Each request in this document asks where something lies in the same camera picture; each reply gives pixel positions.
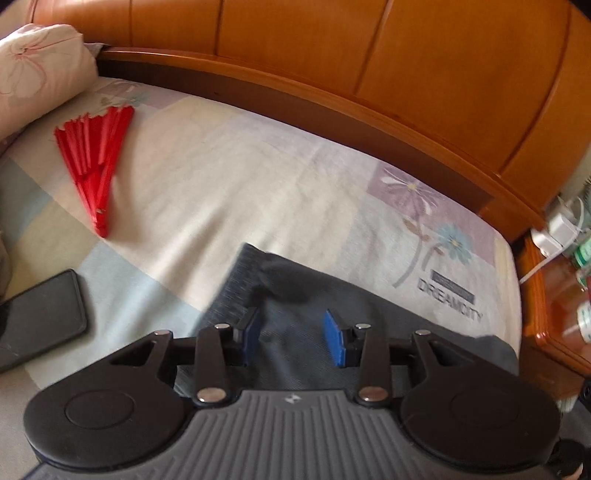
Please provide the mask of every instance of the smartphone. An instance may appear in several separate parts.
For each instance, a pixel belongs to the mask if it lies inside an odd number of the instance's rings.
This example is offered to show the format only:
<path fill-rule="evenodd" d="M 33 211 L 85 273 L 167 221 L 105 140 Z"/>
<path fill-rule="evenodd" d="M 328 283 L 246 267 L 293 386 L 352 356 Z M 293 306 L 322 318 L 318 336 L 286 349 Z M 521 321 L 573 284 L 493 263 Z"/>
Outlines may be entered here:
<path fill-rule="evenodd" d="M 86 331 L 75 271 L 66 270 L 0 303 L 0 372 Z"/>

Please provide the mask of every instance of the wooden furniture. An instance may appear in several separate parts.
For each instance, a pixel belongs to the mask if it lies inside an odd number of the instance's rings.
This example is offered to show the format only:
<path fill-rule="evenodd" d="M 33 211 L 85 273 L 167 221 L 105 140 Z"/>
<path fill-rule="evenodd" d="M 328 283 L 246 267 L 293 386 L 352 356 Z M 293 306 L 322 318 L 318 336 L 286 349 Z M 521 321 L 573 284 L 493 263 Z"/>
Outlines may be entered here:
<path fill-rule="evenodd" d="M 108 76 L 364 151 L 512 241 L 591 140 L 591 22 L 567 0 L 33 0 Z"/>
<path fill-rule="evenodd" d="M 543 259 L 528 236 L 517 256 L 522 276 Z M 575 278 L 576 269 L 558 257 L 521 288 L 524 329 L 520 374 L 557 400 L 579 394 L 583 377 L 591 377 L 591 344 L 585 343 L 576 321 L 578 306 L 588 300 Z"/>

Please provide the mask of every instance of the logo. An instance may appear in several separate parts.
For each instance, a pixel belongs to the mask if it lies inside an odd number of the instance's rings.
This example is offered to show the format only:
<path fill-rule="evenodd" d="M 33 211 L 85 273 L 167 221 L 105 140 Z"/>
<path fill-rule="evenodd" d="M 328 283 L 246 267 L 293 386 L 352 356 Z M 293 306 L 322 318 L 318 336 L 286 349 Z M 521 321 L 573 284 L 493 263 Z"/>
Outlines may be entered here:
<path fill-rule="evenodd" d="M 292 393 L 289 397 L 286 397 L 283 400 L 285 400 L 287 403 L 291 403 L 292 405 L 295 405 L 296 403 L 298 403 L 301 400 L 301 397 L 299 397 L 295 393 Z"/>

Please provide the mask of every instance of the black round pad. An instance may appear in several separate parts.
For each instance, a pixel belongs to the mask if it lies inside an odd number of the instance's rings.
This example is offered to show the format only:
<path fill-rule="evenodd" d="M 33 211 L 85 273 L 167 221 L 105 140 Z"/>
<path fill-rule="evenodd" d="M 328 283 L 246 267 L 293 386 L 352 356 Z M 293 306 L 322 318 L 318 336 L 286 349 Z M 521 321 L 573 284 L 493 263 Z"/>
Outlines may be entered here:
<path fill-rule="evenodd" d="M 100 430 L 123 423 L 134 411 L 134 401 L 117 390 L 93 390 L 72 398 L 66 416 L 83 429 Z"/>
<path fill-rule="evenodd" d="M 430 372 L 404 397 L 400 416 L 429 454 L 483 473 L 544 463 L 560 425 L 547 394 L 484 362 Z"/>
<path fill-rule="evenodd" d="M 27 405 L 24 426 L 47 463 L 100 471 L 132 465 L 161 449 L 184 416 L 180 397 L 153 374 L 91 365 L 39 392 Z"/>

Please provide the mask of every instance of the white cable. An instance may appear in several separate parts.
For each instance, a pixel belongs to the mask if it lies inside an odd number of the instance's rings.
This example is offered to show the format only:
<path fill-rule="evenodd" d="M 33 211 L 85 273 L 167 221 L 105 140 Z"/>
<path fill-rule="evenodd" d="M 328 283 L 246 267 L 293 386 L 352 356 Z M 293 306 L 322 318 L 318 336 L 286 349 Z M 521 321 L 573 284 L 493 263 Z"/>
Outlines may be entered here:
<path fill-rule="evenodd" d="M 542 260 L 534 268 L 532 268 L 529 272 L 527 272 L 526 275 L 524 275 L 522 278 L 520 278 L 519 279 L 520 285 L 527 282 L 531 278 L 531 276 L 534 273 L 536 273 L 540 268 L 544 268 L 548 263 L 552 262 L 553 259 L 555 259 L 557 256 L 559 256 L 562 252 L 564 252 L 577 239 L 577 237 L 579 236 L 579 233 L 581 233 L 581 227 L 583 226 L 583 221 L 585 219 L 585 209 L 583 206 L 583 201 L 579 197 L 577 197 L 577 200 L 581 204 L 581 214 L 579 215 L 579 223 L 577 225 L 577 229 L 574 232 L 572 238 L 570 238 L 570 240 L 568 242 L 566 242 L 560 250 L 558 250 L 557 252 L 554 252 L 552 255 L 550 255 L 545 260 Z"/>

